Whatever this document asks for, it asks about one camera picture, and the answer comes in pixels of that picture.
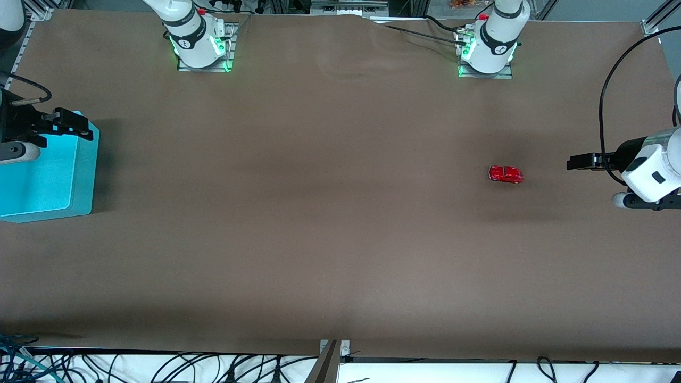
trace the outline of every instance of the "cable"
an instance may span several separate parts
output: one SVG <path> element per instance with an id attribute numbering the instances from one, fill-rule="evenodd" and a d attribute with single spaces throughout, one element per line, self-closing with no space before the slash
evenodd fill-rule
<path id="1" fill-rule="evenodd" d="M 95 366 L 95 368 L 97 368 L 98 370 L 100 370 L 104 373 L 108 373 L 105 369 L 101 368 L 97 363 L 95 363 L 95 361 L 93 361 L 90 356 L 83 355 L 83 357 L 87 358 L 87 360 L 90 361 L 90 363 L 92 363 L 92 365 Z M 113 373 L 109 373 L 109 376 L 115 378 L 116 380 L 120 381 L 121 383 L 128 383 L 125 380 L 120 379 L 118 376 L 114 375 Z"/>
<path id="2" fill-rule="evenodd" d="M 92 366 L 90 366 L 89 363 L 87 363 L 87 359 L 83 355 L 80 356 L 80 358 L 83 360 L 83 363 L 93 372 L 95 373 L 95 376 L 97 377 L 97 381 L 100 382 L 101 379 L 99 378 L 99 372 L 97 372 L 96 369 L 94 369 Z"/>
<path id="3" fill-rule="evenodd" d="M 599 362 L 599 361 L 595 361 L 595 362 L 594 362 L 594 368 L 591 370 L 590 373 L 587 373 L 587 374 L 586 374 L 586 377 L 584 378 L 584 380 L 582 380 L 582 383 L 587 383 L 587 381 L 589 380 L 589 378 L 591 378 L 591 375 L 593 375 L 593 374 L 596 372 L 596 370 L 598 369 L 598 366 L 599 366 L 599 365 L 600 365 L 600 362 Z"/>
<path id="4" fill-rule="evenodd" d="M 290 361 L 290 362 L 288 362 L 288 363 L 284 363 L 284 364 L 282 364 L 279 368 L 282 369 L 282 368 L 284 368 L 284 367 L 286 367 L 286 366 L 289 366 L 289 365 L 292 365 L 292 364 L 295 364 L 295 363 L 298 363 L 298 362 L 308 361 L 308 360 L 310 360 L 310 359 L 317 359 L 317 358 L 318 358 L 318 356 L 305 356 L 304 358 L 300 358 L 300 359 L 296 359 L 296 360 L 294 360 L 294 361 Z M 265 375 L 261 376 L 260 379 L 254 381 L 253 383 L 258 383 L 260 380 L 266 378 L 268 375 L 274 373 L 275 371 L 276 371 L 276 369 L 273 369 L 272 371 L 270 371 L 270 372 L 266 373 Z"/>
<path id="5" fill-rule="evenodd" d="M 446 30 L 446 31 L 449 31 L 449 32 L 456 32 L 456 28 L 451 28 L 451 27 L 448 27 L 448 26 L 444 25 L 443 23 L 441 23 L 439 20 L 437 20 L 437 19 L 436 19 L 435 17 L 433 17 L 433 16 L 425 15 L 424 18 L 426 18 L 426 19 L 428 19 L 428 20 L 434 22 L 435 25 L 437 25 L 438 27 L 440 27 L 440 28 L 442 28 L 442 29 L 444 29 L 444 30 Z"/>
<path id="6" fill-rule="evenodd" d="M 265 365 L 265 356 L 262 356 L 262 359 L 260 360 L 260 371 L 257 372 L 257 378 L 255 379 L 258 381 L 260 377 L 262 376 L 262 367 Z"/>
<path id="7" fill-rule="evenodd" d="M 679 84 L 681 83 L 681 75 L 679 75 L 676 78 L 676 82 L 674 83 L 674 108 L 676 109 L 677 117 L 681 119 L 681 113 L 679 111 Z"/>
<path id="8" fill-rule="evenodd" d="M 154 373 L 154 376 L 151 377 L 151 383 L 154 383 L 156 381 L 156 377 L 163 371 L 165 366 L 169 365 L 170 362 L 174 361 L 177 358 L 181 358 L 183 355 L 189 355 L 189 354 L 196 354 L 195 352 L 181 352 L 180 354 L 177 354 L 176 356 L 173 356 L 172 358 L 168 359 L 164 364 L 161 365 L 161 367 L 156 370 L 156 373 Z"/>
<path id="9" fill-rule="evenodd" d="M 236 378 L 234 381 L 235 381 L 235 382 L 238 382 L 238 381 L 241 380 L 243 377 L 245 377 L 245 376 L 247 376 L 248 374 L 250 374 L 251 372 L 255 371 L 257 368 L 260 368 L 260 372 L 257 374 L 257 379 L 256 379 L 255 381 L 257 382 L 258 380 L 260 380 L 260 378 L 262 377 L 262 367 L 263 367 L 264 365 L 268 365 L 268 364 L 270 364 L 271 362 L 274 362 L 274 361 L 276 360 L 276 357 L 275 357 L 275 358 L 270 359 L 269 361 L 266 361 L 266 362 L 265 362 L 265 361 L 264 361 L 264 359 L 265 359 L 265 356 L 264 356 L 264 355 L 262 356 L 262 358 L 263 358 L 263 361 L 262 361 L 259 365 L 256 365 L 255 367 L 253 367 L 253 368 L 247 370 L 246 372 L 242 373 L 242 374 L 239 375 L 238 378 Z"/>
<path id="10" fill-rule="evenodd" d="M 7 352 L 8 354 L 10 353 L 10 351 L 7 348 L 4 348 L 4 347 L 0 347 L 0 350 L 3 350 L 4 352 Z M 14 353 L 14 356 L 35 365 L 37 368 L 39 368 L 43 371 L 41 373 L 37 374 L 37 375 L 31 376 L 30 378 L 12 380 L 12 383 L 34 382 L 34 381 L 36 381 L 36 379 L 41 378 L 41 377 L 46 376 L 46 375 L 52 376 L 54 378 L 54 380 L 57 381 L 57 383 L 65 383 L 64 380 L 62 378 L 60 378 L 54 372 L 54 369 L 47 368 L 47 366 L 43 365 L 42 363 L 38 362 L 37 360 L 35 360 L 33 358 L 29 358 L 28 356 L 25 356 L 24 354 L 21 354 L 21 353 L 19 353 L 19 354 Z M 8 381 L 8 380 L 9 380 L 8 377 L 5 377 L 3 379 L 3 381 Z"/>
<path id="11" fill-rule="evenodd" d="M 549 364 L 549 368 L 551 369 L 551 375 L 546 373 L 546 371 L 544 371 L 544 369 L 541 368 L 541 362 L 542 361 L 546 361 Z M 537 358 L 537 368 L 539 368 L 541 373 L 545 377 L 549 378 L 549 380 L 551 380 L 551 382 L 558 383 L 558 381 L 556 380 L 556 370 L 553 369 L 553 362 L 551 361 L 551 359 L 547 358 L 546 356 L 540 356 L 539 358 Z"/>
<path id="12" fill-rule="evenodd" d="M 489 7 L 491 7 L 492 5 L 494 5 L 494 2 L 493 2 L 493 1 L 490 1 L 490 3 L 487 4 L 487 6 L 486 6 L 485 8 L 483 8 L 480 12 L 477 13 L 477 15 L 475 15 L 475 20 L 477 20 L 477 18 L 480 17 L 480 15 L 482 14 L 482 12 L 485 12 L 485 11 L 486 11 Z"/>
<path id="13" fill-rule="evenodd" d="M 114 370 L 114 363 L 116 362 L 116 359 L 118 358 L 120 354 L 116 354 L 114 358 L 111 360 L 111 364 L 109 365 L 109 376 L 106 377 L 106 383 L 111 383 L 111 373 Z"/>
<path id="14" fill-rule="evenodd" d="M 218 383 L 219 383 L 222 379 L 224 379 L 225 377 L 229 376 L 230 374 L 232 375 L 232 377 L 234 377 L 234 370 L 235 370 L 237 367 L 239 367 L 240 364 L 242 364 L 243 362 L 245 362 L 245 361 L 247 361 L 247 360 L 249 360 L 249 359 L 252 359 L 252 358 L 255 358 L 255 357 L 256 357 L 256 355 L 248 355 L 248 356 L 246 356 L 245 358 L 243 358 L 242 360 L 240 360 L 240 361 L 237 362 L 236 359 L 237 359 L 239 356 L 241 356 L 241 355 L 237 355 L 237 356 L 234 357 L 234 359 L 232 359 L 232 363 L 231 363 L 231 365 L 229 366 L 229 369 L 227 369 L 227 371 L 225 371 L 225 373 L 222 374 L 222 376 L 220 376 L 220 378 L 218 378 L 218 380 L 217 380 Z"/>
<path id="15" fill-rule="evenodd" d="M 549 7 L 549 9 L 548 9 L 546 12 L 544 12 L 544 15 L 541 17 L 541 20 L 542 20 L 542 21 L 546 20 L 546 16 L 548 16 L 549 13 L 551 13 L 551 11 L 553 10 L 553 7 L 555 7 L 557 3 L 558 3 L 558 0 L 555 0 L 555 1 L 553 2 L 553 4 L 551 4 L 551 6 Z"/>
<path id="16" fill-rule="evenodd" d="M 480 15 L 481 15 L 483 12 L 485 12 L 485 11 L 486 11 L 489 7 L 491 7 L 492 5 L 494 5 L 494 2 L 493 2 L 493 1 L 490 1 L 490 3 L 487 4 L 487 5 L 485 6 L 485 8 L 481 9 L 480 12 L 478 12 L 478 13 L 475 15 L 475 17 L 473 18 L 473 20 L 477 20 L 477 18 L 479 18 Z M 463 24 L 463 25 L 460 25 L 460 26 L 458 26 L 458 27 L 452 28 L 452 27 L 448 27 L 448 26 L 444 25 L 443 23 L 440 22 L 440 20 L 436 19 L 436 18 L 433 17 L 433 16 L 425 15 L 424 18 L 425 18 L 425 19 L 428 19 L 428 20 L 430 20 L 430 21 L 432 21 L 432 22 L 434 22 L 438 27 L 440 27 L 440 28 L 442 28 L 442 29 L 444 29 L 444 30 L 446 30 L 446 31 L 449 31 L 449 32 L 456 32 L 457 29 L 463 28 L 463 27 L 466 26 L 465 24 Z"/>
<path id="17" fill-rule="evenodd" d="M 80 373 L 79 371 L 76 371 L 75 369 L 67 369 L 66 371 L 76 374 L 83 381 L 83 383 L 87 383 L 87 380 L 85 379 L 83 374 Z"/>
<path id="18" fill-rule="evenodd" d="M 25 82 L 25 83 L 27 83 L 28 85 L 31 85 L 32 87 L 38 88 L 38 89 L 40 89 L 41 91 L 45 92 L 45 97 L 39 98 L 39 99 L 38 99 L 38 102 L 36 102 L 35 104 L 38 104 L 38 103 L 40 103 L 40 102 L 48 101 L 50 98 L 52 98 L 52 92 L 50 92 L 50 89 L 47 89 L 46 87 L 43 87 L 41 84 L 38 84 L 37 82 L 33 82 L 33 81 L 29 80 L 28 78 L 23 78 L 22 76 L 17 76 L 17 75 L 15 75 L 15 74 L 12 74 L 12 73 L 9 73 L 9 72 L 5 72 L 5 71 L 3 71 L 3 70 L 0 70 L 0 74 L 2 74 L 2 75 L 4 75 L 4 76 L 7 76 L 7 77 L 11 77 L 11 78 L 13 78 L 14 80 L 19 80 L 19 81 L 21 81 L 21 82 Z"/>
<path id="19" fill-rule="evenodd" d="M 193 367 L 194 364 L 196 364 L 200 361 L 204 361 L 208 358 L 212 358 L 215 355 L 216 354 L 214 354 L 214 353 L 205 353 L 205 354 L 199 354 L 199 355 L 195 356 L 194 358 L 189 360 L 188 363 L 181 364 L 180 367 L 177 367 L 175 370 L 173 370 L 173 372 L 169 373 L 164 379 L 162 379 L 161 383 L 172 382 L 173 380 L 175 380 L 175 378 L 177 378 L 182 373 L 182 371 L 186 370 L 189 366 Z"/>
<path id="20" fill-rule="evenodd" d="M 443 38 L 443 37 L 438 37 L 438 36 L 433 36 L 433 35 L 426 35 L 425 33 L 417 32 L 417 31 L 410 31 L 409 29 L 404 29 L 404 28 L 400 28 L 400 27 L 393 27 L 392 25 L 386 25 L 386 27 L 395 29 L 395 30 L 397 30 L 397 31 L 402 31 L 402 32 L 411 33 L 411 34 L 413 34 L 413 35 L 418 35 L 418 36 L 427 37 L 427 38 L 429 38 L 429 39 L 434 39 L 434 40 L 440 40 L 440 41 L 444 41 L 444 42 L 449 42 L 449 43 L 452 43 L 452 44 L 455 44 L 455 45 L 466 45 L 466 43 L 461 42 L 461 41 L 454 41 L 454 40 L 450 40 L 450 39 L 445 39 L 445 38 Z"/>
<path id="21" fill-rule="evenodd" d="M 516 365 L 518 364 L 518 361 L 516 359 L 511 360 L 513 363 L 513 366 L 511 366 L 511 371 L 509 371 L 509 377 L 506 378 L 506 383 L 511 383 L 511 378 L 513 377 L 513 372 L 516 371 Z"/>
<path id="22" fill-rule="evenodd" d="M 400 11 L 397 12 L 397 14 L 395 15 L 395 17 L 400 17 L 400 15 L 402 14 L 402 11 L 405 10 L 405 8 L 407 8 L 407 5 L 408 5 L 410 2 L 411 2 L 411 0 L 406 0 L 406 1 L 405 1 L 405 4 L 400 8 Z"/>
<path id="23" fill-rule="evenodd" d="M 222 362 L 220 361 L 220 356 L 217 356 L 217 372 L 215 373 L 215 379 L 212 380 L 211 383 L 217 383 L 217 378 L 220 377 L 220 369 L 222 368 Z"/>
<path id="24" fill-rule="evenodd" d="M 209 14 L 256 14 L 255 12 L 249 11 L 249 10 L 245 10 L 245 11 L 244 11 L 244 10 L 241 10 L 241 11 L 239 11 L 239 12 L 235 12 L 235 11 L 206 10 L 206 12 L 208 12 Z"/>
<path id="25" fill-rule="evenodd" d="M 191 364 L 191 371 L 192 371 L 191 383 L 196 383 L 196 366 L 193 363 Z"/>
<path id="26" fill-rule="evenodd" d="M 643 44 L 644 42 L 647 42 L 650 39 L 654 39 L 657 36 L 660 36 L 664 33 L 669 33 L 673 31 L 679 31 L 681 30 L 681 26 L 678 27 L 671 27 L 671 28 L 666 28 L 662 29 L 660 31 L 657 31 L 653 34 L 647 35 L 646 37 L 643 37 L 634 45 L 630 46 L 629 49 L 627 49 L 624 53 L 622 53 L 622 56 L 620 56 L 619 59 L 617 59 L 617 62 L 615 62 L 615 65 L 613 65 L 612 69 L 610 70 L 610 73 L 607 75 L 605 78 L 605 82 L 603 83 L 603 89 L 601 90 L 601 99 L 599 100 L 599 105 L 598 105 L 598 120 L 599 120 L 599 137 L 601 139 L 601 159 L 603 160 L 603 167 L 605 168 L 605 171 L 607 174 L 615 180 L 615 182 L 619 183 L 620 185 L 627 186 L 627 183 L 625 183 L 623 180 L 619 179 L 613 172 L 612 169 L 610 169 L 610 164 L 605 158 L 605 138 L 604 138 L 604 133 L 603 133 L 603 100 L 605 99 L 605 91 L 607 90 L 607 85 L 610 83 L 610 79 L 612 78 L 612 75 L 615 73 L 615 70 L 617 70 L 617 67 L 620 66 L 622 61 L 624 60 L 625 57 L 629 53 L 631 53 L 632 50 L 636 49 L 637 46 Z"/>

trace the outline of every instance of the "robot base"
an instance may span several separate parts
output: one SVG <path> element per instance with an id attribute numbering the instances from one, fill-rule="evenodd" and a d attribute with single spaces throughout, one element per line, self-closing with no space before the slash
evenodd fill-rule
<path id="1" fill-rule="evenodd" d="M 657 202 L 646 202 L 636 194 L 628 191 L 626 193 L 620 192 L 612 196 L 612 203 L 622 209 L 651 209 L 654 211 L 681 209 L 681 195 L 678 194 L 677 189 Z"/>
<path id="2" fill-rule="evenodd" d="M 204 72 L 204 73 L 225 73 L 231 72 L 234 65 L 234 51 L 236 50 L 236 38 L 238 37 L 239 23 L 225 22 L 225 40 L 217 44 L 225 44 L 225 54 L 217 59 L 213 64 L 194 68 L 185 64 L 178 56 L 177 70 L 180 72 Z"/>
<path id="3" fill-rule="evenodd" d="M 502 69 L 501 71 L 497 73 L 492 73 L 492 74 L 487 74 L 487 73 L 482 73 L 478 72 L 477 70 L 474 70 L 473 67 L 471 67 L 471 64 L 469 64 L 467 61 L 462 60 L 461 57 L 459 57 L 459 77 L 474 77 L 474 78 L 505 78 L 505 79 L 510 79 L 513 78 L 513 73 L 511 72 L 511 64 L 508 63 Z"/>

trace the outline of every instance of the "metal bracket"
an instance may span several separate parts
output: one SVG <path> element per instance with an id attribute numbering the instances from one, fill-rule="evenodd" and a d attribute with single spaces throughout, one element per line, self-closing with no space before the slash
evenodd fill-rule
<path id="1" fill-rule="evenodd" d="M 659 26 L 681 7 L 681 0 L 665 0 L 655 12 L 641 21 L 641 27 L 646 35 L 659 30 Z"/>
<path id="2" fill-rule="evenodd" d="M 328 339 L 322 339 L 319 342 L 319 353 L 322 353 L 324 351 L 324 346 L 329 343 Z M 340 355 L 341 356 L 348 356 L 350 355 L 350 339 L 343 339 L 340 341 Z"/>
<path id="3" fill-rule="evenodd" d="M 350 351 L 350 341 L 347 344 L 347 351 Z M 312 371 L 307 375 L 305 383 L 336 383 L 338 381 L 338 367 L 341 365 L 341 350 L 343 341 L 331 339 L 326 341 L 321 355 L 312 367 Z"/>
<path id="4" fill-rule="evenodd" d="M 363 18 L 389 16 L 386 0 L 312 0 L 310 14 L 354 14 Z"/>

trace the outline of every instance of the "black cable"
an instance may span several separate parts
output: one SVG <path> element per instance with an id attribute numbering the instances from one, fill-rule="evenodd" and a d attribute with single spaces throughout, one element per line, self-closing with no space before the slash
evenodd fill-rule
<path id="1" fill-rule="evenodd" d="M 437 25 L 438 27 L 440 27 L 440 28 L 442 28 L 446 31 L 456 32 L 456 28 L 452 28 L 452 27 L 448 27 L 447 25 L 444 25 L 443 23 L 440 22 L 440 20 L 436 19 L 435 17 L 433 17 L 431 15 L 425 15 L 424 18 L 434 22 L 435 25 Z"/>
<path id="2" fill-rule="evenodd" d="M 544 12 L 544 15 L 541 17 L 541 20 L 542 20 L 542 21 L 543 21 L 543 20 L 546 20 L 546 16 L 548 16 L 549 13 L 551 13 L 551 11 L 553 10 L 553 7 L 555 7 L 557 3 L 558 3 L 558 0 L 555 0 L 555 1 L 553 2 L 553 4 L 551 4 L 551 6 L 549 7 L 549 9 L 548 9 L 546 12 Z"/>
<path id="3" fill-rule="evenodd" d="M 66 355 L 61 357 L 62 365 L 64 364 L 63 360 L 64 360 L 65 357 L 66 357 Z M 50 363 L 51 363 L 52 367 L 54 367 L 54 359 L 52 358 L 51 354 L 50 354 Z M 64 366 L 64 369 L 63 369 L 64 375 L 61 376 L 61 379 L 65 380 L 65 381 L 68 380 L 69 383 L 74 383 L 74 381 L 71 379 L 71 376 L 68 376 L 68 378 L 67 378 L 67 375 L 68 375 L 67 370 L 68 369 L 69 369 L 69 365 L 68 365 L 68 361 L 67 361 L 67 364 L 66 364 L 66 366 Z"/>
<path id="4" fill-rule="evenodd" d="M 509 371 L 509 377 L 506 378 L 506 383 L 511 383 L 513 372 L 516 371 L 516 365 L 518 364 L 518 361 L 516 359 L 511 360 L 511 362 L 513 363 L 513 366 L 511 366 L 511 371 Z"/>
<path id="5" fill-rule="evenodd" d="M 304 358 L 300 358 L 300 359 L 296 359 L 296 360 L 294 360 L 294 361 L 290 361 L 290 362 L 288 362 L 288 363 L 284 363 L 284 364 L 282 364 L 279 368 L 282 369 L 282 368 L 284 368 L 284 367 L 286 367 L 286 366 L 290 366 L 290 365 L 295 364 L 295 363 L 298 363 L 298 362 L 308 361 L 308 360 L 310 360 L 310 359 L 317 359 L 317 358 L 318 358 L 318 356 L 305 356 Z M 260 380 L 266 378 L 266 377 L 267 377 L 268 375 L 270 375 L 270 374 L 273 374 L 275 371 L 276 371 L 276 369 L 273 369 L 272 371 L 270 371 L 270 372 L 264 374 L 263 376 L 261 376 L 260 379 L 254 381 L 253 383 L 258 383 Z"/>
<path id="6" fill-rule="evenodd" d="M 599 365 L 600 365 L 600 363 L 599 363 L 598 361 L 595 361 L 595 362 L 594 362 L 594 368 L 591 370 L 590 373 L 587 373 L 587 374 L 586 374 L 586 377 L 584 378 L 584 380 L 582 380 L 582 383 L 587 383 L 587 381 L 589 380 L 589 378 L 591 378 L 591 375 L 593 375 L 593 374 L 596 372 L 596 370 L 598 369 L 598 366 L 599 366 Z"/>
<path id="7" fill-rule="evenodd" d="M 50 98 L 52 98 L 52 92 L 50 92 L 50 89 L 43 87 L 41 84 L 38 84 L 37 82 L 33 82 L 33 81 L 29 80 L 28 78 L 23 78 L 22 76 L 17 76 L 13 73 L 5 72 L 3 70 L 0 70 L 0 74 L 7 76 L 7 77 L 11 77 L 14 80 L 19 80 L 21 82 L 25 82 L 28 85 L 31 85 L 32 87 L 36 87 L 36 88 L 40 89 L 41 91 L 45 92 L 45 97 L 39 98 L 38 99 L 39 102 L 45 102 L 45 101 L 49 100 Z M 33 342 L 36 342 L 38 340 L 37 337 L 33 337 L 33 338 L 35 338 L 35 340 L 30 341 L 30 342 L 25 343 L 25 344 L 33 343 Z"/>
<path id="8" fill-rule="evenodd" d="M 90 363 L 92 363 L 92 365 L 95 366 L 95 368 L 97 368 L 98 370 L 100 370 L 104 373 L 108 373 L 105 369 L 101 368 L 97 363 L 95 363 L 95 361 L 93 361 L 92 358 L 89 355 L 83 355 L 83 357 L 87 358 L 87 360 L 90 361 Z M 121 383 L 128 383 L 125 380 L 120 379 L 118 376 L 114 375 L 113 373 L 110 373 L 109 376 L 120 381 Z"/>
<path id="9" fill-rule="evenodd" d="M 90 366 L 89 363 L 87 363 L 87 359 L 83 355 L 80 356 L 80 358 L 83 360 L 83 363 L 92 371 L 95 373 L 95 376 L 97 377 L 97 381 L 100 382 L 101 379 L 99 379 L 99 372 L 97 372 L 96 369 L 94 369 L 92 366 Z"/>
<path id="10" fill-rule="evenodd" d="M 392 25 L 386 25 L 386 27 L 395 29 L 395 30 L 397 30 L 397 31 L 402 31 L 402 32 L 411 33 L 411 34 L 413 34 L 413 35 L 418 35 L 418 36 L 427 37 L 427 38 L 429 38 L 429 39 L 440 40 L 440 41 L 449 42 L 449 43 L 456 44 L 456 45 L 466 45 L 466 43 L 461 42 L 461 41 L 455 41 L 455 40 L 451 40 L 451 39 L 445 39 L 445 38 L 443 38 L 443 37 L 438 37 L 438 36 L 433 36 L 433 35 L 426 35 L 425 33 L 417 32 L 417 31 L 410 31 L 409 29 L 404 29 L 404 28 L 400 28 L 400 27 L 393 27 Z"/>
<path id="11" fill-rule="evenodd" d="M 255 369 L 260 368 L 260 372 L 257 374 L 257 379 L 255 380 L 255 381 L 257 382 L 257 381 L 262 377 L 262 367 L 263 367 L 264 365 L 268 365 L 268 364 L 270 364 L 270 363 L 272 363 L 272 362 L 274 362 L 274 361 L 276 360 L 276 357 L 275 357 L 274 359 L 270 359 L 269 361 L 264 361 L 264 359 L 265 359 L 265 356 L 264 356 L 264 355 L 262 356 L 262 358 L 263 358 L 263 361 L 262 361 L 259 365 L 256 365 L 255 367 L 252 367 L 252 368 L 246 370 L 246 372 L 244 372 L 244 373 L 242 373 L 241 375 L 239 375 L 238 378 L 234 379 L 234 381 L 235 381 L 235 382 L 238 382 L 238 381 L 241 380 L 243 377 L 245 377 L 245 376 L 247 376 L 248 374 L 250 374 L 251 372 L 255 371 Z"/>
<path id="12" fill-rule="evenodd" d="M 260 360 L 260 371 L 257 372 L 257 378 L 255 381 L 258 381 L 260 377 L 262 376 L 262 367 L 265 365 L 265 356 L 262 356 L 262 359 Z"/>
<path id="13" fill-rule="evenodd" d="M 181 364 L 180 367 L 177 367 L 175 370 L 173 370 L 173 372 L 169 373 L 169 374 L 161 381 L 161 383 L 170 383 L 170 382 L 172 382 L 173 380 L 175 380 L 175 378 L 177 378 L 177 377 L 182 373 L 182 371 L 184 371 L 184 370 L 186 370 L 187 368 L 189 368 L 190 365 L 193 367 L 194 364 L 196 364 L 196 363 L 198 363 L 198 362 L 200 362 L 200 361 L 204 361 L 204 360 L 206 360 L 206 359 L 208 359 L 208 358 L 212 358 L 212 357 L 214 357 L 214 356 L 215 356 L 215 354 L 213 354 L 213 353 L 210 353 L 210 354 L 199 354 L 199 355 L 197 355 L 197 356 L 194 356 L 194 358 L 192 358 L 188 363 L 183 363 L 183 364 Z"/>
<path id="14" fill-rule="evenodd" d="M 85 379 L 85 376 L 83 376 L 83 374 L 80 373 L 79 371 L 76 371 L 75 369 L 67 369 L 67 371 L 76 374 L 80 379 L 82 379 L 83 383 L 87 383 L 87 380 Z"/>
<path id="15" fill-rule="evenodd" d="M 281 374 L 281 377 L 284 379 L 284 381 L 286 381 L 286 383 L 291 383 L 291 381 L 289 380 L 289 378 L 286 378 L 286 375 L 284 374 L 284 371 L 279 371 L 279 373 Z"/>
<path id="16" fill-rule="evenodd" d="M 196 366 L 193 363 L 191 364 L 191 372 L 192 372 L 191 383 L 196 383 Z"/>
<path id="17" fill-rule="evenodd" d="M 222 368 L 222 362 L 220 361 L 220 356 L 221 355 L 217 355 L 217 372 L 215 373 L 215 379 L 213 379 L 211 383 L 217 383 L 217 378 L 220 377 L 220 369 Z"/>
<path id="18" fill-rule="evenodd" d="M 485 12 L 487 9 L 489 9 L 489 7 L 491 7 L 492 5 L 494 5 L 494 2 L 493 2 L 493 1 L 490 1 L 490 3 L 487 4 L 487 5 L 485 6 L 485 8 L 481 9 L 480 12 L 478 12 L 478 13 L 475 15 L 475 17 L 474 17 L 473 19 L 474 19 L 474 20 L 477 20 L 477 18 L 479 18 L 480 15 L 481 15 L 483 12 Z M 425 18 L 425 19 L 428 19 L 428 20 L 430 20 L 430 21 L 432 21 L 432 22 L 434 22 L 435 25 L 437 25 L 438 27 L 440 27 L 440 28 L 442 28 L 442 29 L 444 29 L 444 30 L 446 30 L 446 31 L 449 31 L 449 32 L 456 32 L 457 29 L 463 28 L 463 27 L 466 26 L 465 24 L 463 24 L 463 25 L 460 25 L 460 26 L 458 26 L 458 27 L 448 27 L 447 25 L 444 25 L 443 23 L 441 23 L 440 20 L 436 19 L 435 17 L 433 17 L 433 16 L 431 16 L 431 15 L 425 15 L 424 18 Z"/>
<path id="19" fill-rule="evenodd" d="M 191 351 L 190 352 L 181 352 L 181 353 L 173 356 L 172 358 L 168 359 L 164 364 L 162 364 L 160 366 L 160 368 L 158 370 L 156 370 L 156 373 L 154 373 L 154 376 L 151 377 L 150 383 L 154 383 L 156 381 L 156 377 L 161 373 L 161 371 L 163 371 L 165 366 L 170 364 L 170 362 L 174 361 L 177 358 L 181 358 L 183 355 L 189 355 L 189 354 L 196 354 L 196 352 L 191 352 Z"/>
<path id="20" fill-rule="evenodd" d="M 219 11 L 219 10 L 206 10 L 207 13 L 209 14 L 256 14 L 253 11 L 249 10 L 241 10 L 239 12 L 235 11 Z"/>
<path id="21" fill-rule="evenodd" d="M 681 119 L 681 111 L 679 111 L 679 84 L 681 83 L 681 76 L 678 76 L 676 78 L 676 82 L 674 83 L 674 108 L 676 109 L 677 117 Z"/>
<path id="22" fill-rule="evenodd" d="M 116 362 L 116 359 L 119 355 L 120 354 L 116 354 L 111 360 L 111 364 L 109 365 L 109 376 L 106 377 L 106 383 L 111 383 L 111 373 L 114 371 L 114 363 Z"/>
<path id="23" fill-rule="evenodd" d="M 227 369 L 227 371 L 225 371 L 225 373 L 222 374 L 222 376 L 220 376 L 220 378 L 218 378 L 218 380 L 217 380 L 218 383 L 220 383 L 220 381 L 221 381 L 222 379 L 224 379 L 226 376 L 228 376 L 229 374 L 234 374 L 234 370 L 235 370 L 237 367 L 239 367 L 240 364 L 242 364 L 243 362 L 245 362 L 245 361 L 247 361 L 247 360 L 249 360 L 249 359 L 255 358 L 257 355 L 248 355 L 248 356 L 246 356 L 245 358 L 243 358 L 242 360 L 240 360 L 240 361 L 237 362 L 236 359 L 237 359 L 239 356 L 241 356 L 241 355 L 237 355 L 237 356 L 234 357 L 234 359 L 232 359 L 232 363 L 231 363 L 231 365 L 229 366 L 229 369 Z"/>
<path id="24" fill-rule="evenodd" d="M 542 361 L 545 361 L 549 364 L 549 368 L 551 369 L 551 375 L 546 373 L 546 371 L 544 371 L 544 369 L 541 368 L 541 362 Z M 541 373 L 545 377 L 549 378 L 549 380 L 551 380 L 551 382 L 558 383 L 558 381 L 556 380 L 556 370 L 553 369 L 553 362 L 551 361 L 551 359 L 547 358 L 546 356 L 540 356 L 539 358 L 537 358 L 537 368 L 539 368 Z"/>
<path id="25" fill-rule="evenodd" d="M 627 186 L 627 183 L 625 183 L 624 181 L 619 179 L 612 172 L 612 169 L 610 169 L 610 164 L 608 163 L 608 161 L 605 158 L 605 138 L 604 138 L 604 133 L 603 133 L 603 130 L 604 130 L 604 128 L 603 128 L 603 100 L 605 99 L 605 91 L 607 90 L 607 85 L 610 83 L 610 79 L 612 78 L 612 75 L 615 73 L 615 70 L 617 70 L 617 67 L 620 66 L 620 64 L 622 63 L 624 58 L 627 57 L 627 55 L 629 53 L 631 53 L 632 50 L 636 49 L 637 46 L 643 44 L 644 42 L 647 42 L 650 39 L 654 39 L 657 36 L 660 36 L 664 33 L 669 33 L 669 32 L 679 31 L 679 30 L 681 30 L 681 26 L 665 28 L 665 29 L 662 29 L 662 30 L 657 31 L 655 33 L 652 33 L 650 35 L 647 35 L 646 37 L 643 37 L 642 39 L 640 39 L 639 41 L 634 43 L 634 45 L 630 46 L 629 49 L 627 49 L 624 53 L 622 53 L 622 56 L 620 56 L 620 58 L 617 59 L 617 62 L 615 62 L 615 65 L 612 67 L 612 69 L 610 70 L 610 73 L 605 78 L 605 82 L 603 83 L 603 89 L 601 90 L 601 99 L 599 100 L 599 105 L 598 105 L 599 136 L 600 136 L 600 139 L 601 139 L 601 159 L 603 160 L 603 168 L 605 169 L 607 174 L 610 176 L 610 178 L 612 178 L 613 180 L 615 180 L 615 182 L 617 182 L 621 185 Z"/>
<path id="26" fill-rule="evenodd" d="M 490 1 L 490 3 L 487 4 L 487 6 L 486 6 L 485 8 L 483 8 L 480 12 L 477 13 L 477 15 L 475 15 L 475 20 L 477 20 L 477 18 L 480 17 L 480 15 L 482 14 L 482 12 L 485 12 L 485 11 L 486 11 L 489 7 L 491 7 L 492 5 L 494 5 L 494 2 L 493 2 L 493 1 Z"/>

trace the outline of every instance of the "green led light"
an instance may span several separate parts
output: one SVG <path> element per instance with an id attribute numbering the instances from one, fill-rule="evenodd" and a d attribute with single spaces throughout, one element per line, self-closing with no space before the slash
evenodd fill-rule
<path id="1" fill-rule="evenodd" d="M 180 54 L 177 52 L 177 46 L 175 45 L 175 42 L 171 39 L 170 43 L 172 44 L 172 51 L 175 52 L 176 56 L 179 56 Z"/>
<path id="2" fill-rule="evenodd" d="M 210 39 L 210 42 L 213 44 L 213 48 L 215 49 L 215 53 L 217 53 L 218 56 L 222 56 L 222 54 L 225 52 L 225 47 L 224 45 L 218 46 L 216 41 L 219 40 L 215 37 Z"/>

